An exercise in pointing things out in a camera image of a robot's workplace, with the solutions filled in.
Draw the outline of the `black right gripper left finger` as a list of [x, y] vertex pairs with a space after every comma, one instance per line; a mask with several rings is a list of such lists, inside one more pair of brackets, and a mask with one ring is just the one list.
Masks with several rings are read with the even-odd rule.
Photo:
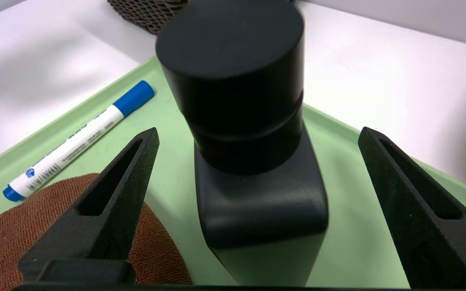
[[137, 134], [21, 257], [23, 283], [133, 283], [128, 261], [159, 149]]

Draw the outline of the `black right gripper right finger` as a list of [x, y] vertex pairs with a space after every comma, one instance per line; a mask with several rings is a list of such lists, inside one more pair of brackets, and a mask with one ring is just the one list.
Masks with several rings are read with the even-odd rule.
[[466, 207], [381, 132], [358, 146], [409, 285], [466, 289]]

